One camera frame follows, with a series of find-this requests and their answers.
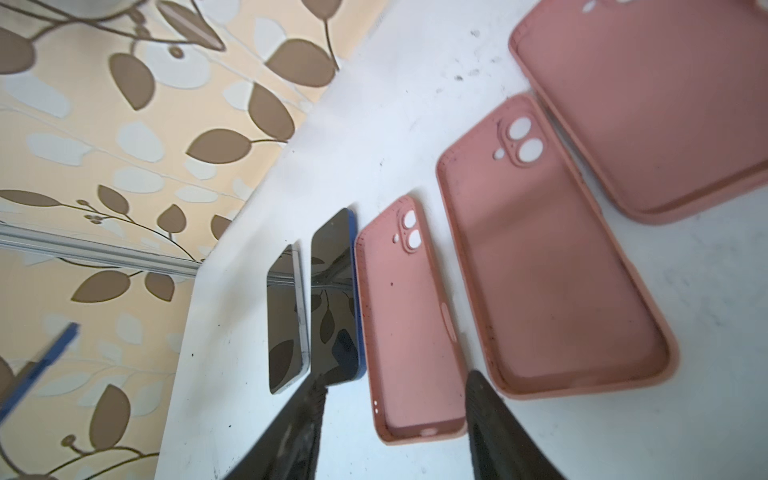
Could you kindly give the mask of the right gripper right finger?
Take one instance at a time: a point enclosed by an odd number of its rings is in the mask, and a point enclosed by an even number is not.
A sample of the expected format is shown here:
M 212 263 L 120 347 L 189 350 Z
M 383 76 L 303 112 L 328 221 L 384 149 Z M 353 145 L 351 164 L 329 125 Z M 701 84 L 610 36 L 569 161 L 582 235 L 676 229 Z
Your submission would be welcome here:
M 561 479 L 563 475 L 517 421 L 486 377 L 469 372 L 466 420 L 476 479 Z

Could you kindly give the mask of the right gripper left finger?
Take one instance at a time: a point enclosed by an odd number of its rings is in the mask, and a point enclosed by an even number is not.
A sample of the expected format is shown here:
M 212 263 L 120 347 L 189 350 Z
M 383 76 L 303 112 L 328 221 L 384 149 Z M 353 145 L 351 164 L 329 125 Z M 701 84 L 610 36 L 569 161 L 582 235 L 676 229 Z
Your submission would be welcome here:
M 316 475 L 327 386 L 305 379 L 228 479 L 297 479 Z

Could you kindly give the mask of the pink phone case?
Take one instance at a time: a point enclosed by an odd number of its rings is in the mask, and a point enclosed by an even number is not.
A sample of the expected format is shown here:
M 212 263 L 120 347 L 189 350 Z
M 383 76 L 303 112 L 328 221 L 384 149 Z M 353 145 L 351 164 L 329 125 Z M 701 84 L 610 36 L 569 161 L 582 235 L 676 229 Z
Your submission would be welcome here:
M 378 437 L 398 445 L 462 436 L 468 371 L 420 203 L 394 201 L 354 252 Z
M 449 147 L 436 177 L 488 375 L 523 400 L 641 388 L 674 335 L 529 94 Z
M 756 1 L 542 1 L 509 49 L 627 217 L 665 224 L 767 183 Z

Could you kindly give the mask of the blue phone black screen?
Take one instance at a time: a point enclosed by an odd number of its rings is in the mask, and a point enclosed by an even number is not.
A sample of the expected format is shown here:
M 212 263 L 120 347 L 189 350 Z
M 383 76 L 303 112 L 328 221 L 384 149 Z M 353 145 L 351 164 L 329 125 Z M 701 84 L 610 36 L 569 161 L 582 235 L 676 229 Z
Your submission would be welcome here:
M 366 370 L 359 315 L 355 213 L 339 210 L 311 240 L 310 367 L 326 385 L 360 378 Z

